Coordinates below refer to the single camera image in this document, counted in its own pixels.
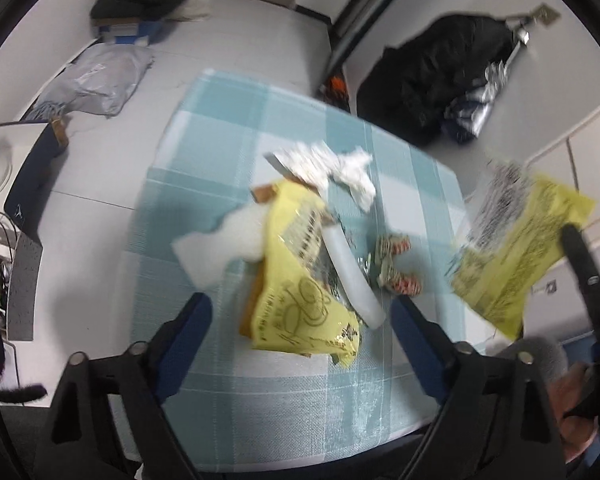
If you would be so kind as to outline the yellow printed wrapper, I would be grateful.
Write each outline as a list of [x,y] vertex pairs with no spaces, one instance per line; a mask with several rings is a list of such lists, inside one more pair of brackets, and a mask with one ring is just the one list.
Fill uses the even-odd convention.
[[583,228],[595,200],[518,162],[492,160],[468,205],[453,257],[452,291],[510,340],[524,325],[531,287],[563,256],[560,231]]

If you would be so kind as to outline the yellow snack bag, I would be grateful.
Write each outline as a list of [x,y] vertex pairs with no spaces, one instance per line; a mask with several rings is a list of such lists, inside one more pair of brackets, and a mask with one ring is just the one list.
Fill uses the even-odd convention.
[[328,284],[322,227],[324,200],[305,185],[281,180],[265,223],[262,289],[253,300],[251,348],[330,356],[350,366],[358,356],[358,316]]

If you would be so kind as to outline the brown foil wrapper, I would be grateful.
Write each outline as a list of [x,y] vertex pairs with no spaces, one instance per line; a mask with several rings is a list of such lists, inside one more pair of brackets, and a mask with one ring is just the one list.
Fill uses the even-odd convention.
[[253,201],[256,204],[268,204],[269,202],[272,202],[272,200],[276,199],[281,185],[282,181],[278,180],[268,184],[255,186],[250,190]]

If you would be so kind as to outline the white tissue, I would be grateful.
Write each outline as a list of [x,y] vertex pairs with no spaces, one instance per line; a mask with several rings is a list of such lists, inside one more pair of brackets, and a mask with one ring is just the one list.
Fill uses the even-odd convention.
[[336,154],[332,166],[332,178],[349,189],[358,208],[366,214],[376,197],[376,188],[368,173],[372,161],[373,156],[357,146],[352,152]]

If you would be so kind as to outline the white paper wad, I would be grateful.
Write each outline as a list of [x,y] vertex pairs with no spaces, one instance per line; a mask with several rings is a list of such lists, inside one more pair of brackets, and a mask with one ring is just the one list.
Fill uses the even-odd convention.
[[269,152],[264,158],[283,176],[311,185],[317,191],[326,191],[329,179],[340,169],[339,156],[324,141],[299,142],[292,148]]

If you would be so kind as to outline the white plastic tube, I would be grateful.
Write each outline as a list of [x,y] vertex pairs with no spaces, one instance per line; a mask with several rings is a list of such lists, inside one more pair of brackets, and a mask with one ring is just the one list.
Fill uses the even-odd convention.
[[322,237],[352,309],[370,330],[377,330],[386,320],[385,310],[358,266],[342,227],[339,223],[323,226]]

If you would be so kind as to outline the red patterned candy wrapper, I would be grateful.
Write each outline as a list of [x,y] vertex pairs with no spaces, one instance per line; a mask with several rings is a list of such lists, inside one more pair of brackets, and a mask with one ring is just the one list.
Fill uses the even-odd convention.
[[389,270],[379,274],[377,281],[380,287],[396,295],[415,297],[422,292],[422,283],[413,273]]

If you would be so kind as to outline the red checkered candy wrapper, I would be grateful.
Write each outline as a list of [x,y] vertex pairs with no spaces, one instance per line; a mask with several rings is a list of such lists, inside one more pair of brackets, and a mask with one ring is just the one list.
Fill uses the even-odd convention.
[[375,245],[375,263],[378,270],[383,271],[392,266],[393,259],[410,248],[411,240],[406,234],[382,234]]

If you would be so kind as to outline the grey perforated panel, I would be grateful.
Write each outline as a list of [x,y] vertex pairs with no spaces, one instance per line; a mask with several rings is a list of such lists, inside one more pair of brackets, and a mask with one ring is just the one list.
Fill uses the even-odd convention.
[[17,237],[7,295],[6,335],[11,341],[32,341],[38,270],[43,247],[26,233]]

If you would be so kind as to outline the teal plaid tablecloth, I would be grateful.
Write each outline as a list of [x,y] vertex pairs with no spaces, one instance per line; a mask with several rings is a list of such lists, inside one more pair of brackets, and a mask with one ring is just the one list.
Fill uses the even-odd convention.
[[324,103],[206,70],[148,169],[122,260],[131,335],[150,338],[197,292],[211,325],[164,404],[204,472],[341,460],[429,424],[426,396],[373,276],[334,292],[323,235],[341,257],[385,235],[410,246],[393,265],[419,281],[415,304],[454,341],[489,330],[446,274],[466,217],[456,175],[381,129]]

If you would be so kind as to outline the silver folded umbrella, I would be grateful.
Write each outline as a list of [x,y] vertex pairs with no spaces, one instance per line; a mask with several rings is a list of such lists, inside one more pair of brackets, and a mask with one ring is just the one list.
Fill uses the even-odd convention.
[[491,63],[483,74],[484,85],[455,99],[445,110],[441,130],[460,145],[480,136],[496,99],[508,81],[508,63]]

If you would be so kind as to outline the black hanging coat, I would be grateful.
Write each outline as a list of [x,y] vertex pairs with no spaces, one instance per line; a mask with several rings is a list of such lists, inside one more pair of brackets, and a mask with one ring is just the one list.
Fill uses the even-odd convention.
[[486,68],[513,51],[506,21],[445,14],[399,47],[386,47],[358,87],[356,114],[418,148],[440,136],[456,99],[486,83]]

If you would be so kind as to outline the grey plastic mailer bag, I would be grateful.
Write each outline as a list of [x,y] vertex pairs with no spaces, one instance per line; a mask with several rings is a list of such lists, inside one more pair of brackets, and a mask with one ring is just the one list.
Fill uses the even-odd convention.
[[153,58],[150,49],[134,44],[94,44],[42,90],[26,119],[42,122],[69,112],[117,116]]

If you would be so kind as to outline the blue cardboard box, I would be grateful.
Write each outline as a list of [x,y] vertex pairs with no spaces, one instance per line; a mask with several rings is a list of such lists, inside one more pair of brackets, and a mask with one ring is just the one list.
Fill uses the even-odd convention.
[[164,21],[139,18],[106,18],[91,20],[94,34],[105,44],[134,44],[147,47],[163,29]]

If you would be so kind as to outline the cream tote bag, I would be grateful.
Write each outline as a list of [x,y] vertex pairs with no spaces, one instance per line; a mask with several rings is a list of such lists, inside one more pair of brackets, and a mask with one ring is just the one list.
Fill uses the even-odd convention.
[[170,21],[188,22],[208,18],[211,14],[211,0],[185,0],[169,16]]

